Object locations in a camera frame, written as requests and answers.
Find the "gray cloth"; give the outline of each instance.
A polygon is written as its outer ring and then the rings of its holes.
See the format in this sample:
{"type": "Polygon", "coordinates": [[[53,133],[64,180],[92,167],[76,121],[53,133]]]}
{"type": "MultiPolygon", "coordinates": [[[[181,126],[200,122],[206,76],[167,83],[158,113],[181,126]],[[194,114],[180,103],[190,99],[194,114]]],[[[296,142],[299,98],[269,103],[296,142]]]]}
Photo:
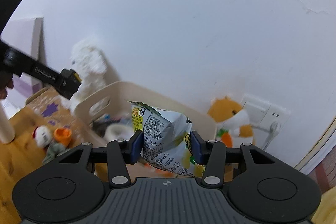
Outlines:
{"type": "Polygon", "coordinates": [[[52,160],[54,160],[57,156],[62,155],[63,153],[67,152],[70,149],[66,149],[65,146],[61,143],[52,142],[48,149],[45,158],[42,161],[42,165],[45,165],[52,160]]]}

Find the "metal screw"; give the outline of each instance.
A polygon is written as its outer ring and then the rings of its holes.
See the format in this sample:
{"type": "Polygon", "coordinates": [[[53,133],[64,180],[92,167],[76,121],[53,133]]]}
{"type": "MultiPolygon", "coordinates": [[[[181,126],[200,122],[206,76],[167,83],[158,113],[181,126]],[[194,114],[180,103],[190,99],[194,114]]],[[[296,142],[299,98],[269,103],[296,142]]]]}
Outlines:
{"type": "Polygon", "coordinates": [[[116,176],[111,179],[114,184],[125,184],[128,182],[128,178],[124,176],[116,176]]]}
{"type": "Polygon", "coordinates": [[[204,182],[206,184],[210,184],[210,185],[215,185],[221,182],[221,179],[219,177],[215,177],[215,176],[208,176],[204,179],[204,182]]]}

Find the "power cord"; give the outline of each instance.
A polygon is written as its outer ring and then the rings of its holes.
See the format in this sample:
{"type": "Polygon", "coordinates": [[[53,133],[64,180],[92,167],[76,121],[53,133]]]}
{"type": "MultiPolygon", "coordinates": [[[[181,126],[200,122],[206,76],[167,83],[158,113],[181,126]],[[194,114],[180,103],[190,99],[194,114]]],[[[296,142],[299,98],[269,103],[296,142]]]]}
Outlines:
{"type": "Polygon", "coordinates": [[[280,126],[277,122],[273,122],[269,128],[269,135],[267,136],[264,144],[261,146],[262,150],[266,150],[272,140],[279,135],[280,126]]]}

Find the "white box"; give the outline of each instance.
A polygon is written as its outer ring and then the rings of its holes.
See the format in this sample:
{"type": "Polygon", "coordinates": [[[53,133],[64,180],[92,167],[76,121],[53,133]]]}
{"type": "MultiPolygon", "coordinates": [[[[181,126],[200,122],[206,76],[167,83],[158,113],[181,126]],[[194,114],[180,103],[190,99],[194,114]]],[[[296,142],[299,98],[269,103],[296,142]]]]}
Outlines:
{"type": "MultiPolygon", "coordinates": [[[[38,60],[42,18],[10,20],[4,28],[1,39],[11,47],[17,48],[28,56],[38,60]]],[[[13,76],[14,89],[8,90],[7,99],[16,107],[26,105],[26,99],[39,91],[43,85],[27,74],[13,76]]]]}

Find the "white plush toy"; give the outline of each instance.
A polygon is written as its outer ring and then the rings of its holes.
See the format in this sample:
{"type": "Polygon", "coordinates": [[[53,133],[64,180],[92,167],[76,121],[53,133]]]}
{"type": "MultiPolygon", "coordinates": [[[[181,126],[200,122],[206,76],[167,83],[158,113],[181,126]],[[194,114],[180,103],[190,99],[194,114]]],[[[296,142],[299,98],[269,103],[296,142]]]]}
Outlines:
{"type": "Polygon", "coordinates": [[[45,148],[53,140],[53,135],[50,129],[46,126],[35,128],[31,136],[35,139],[36,145],[40,148],[45,148]]]}
{"type": "MultiPolygon", "coordinates": [[[[104,74],[107,70],[101,50],[88,40],[76,43],[71,52],[71,61],[73,69],[82,79],[78,91],[70,100],[62,97],[62,105],[74,113],[75,107],[89,97],[91,94],[106,86],[104,74]]],[[[106,106],[107,99],[93,105],[90,109],[91,114],[97,113],[106,106]]]]}

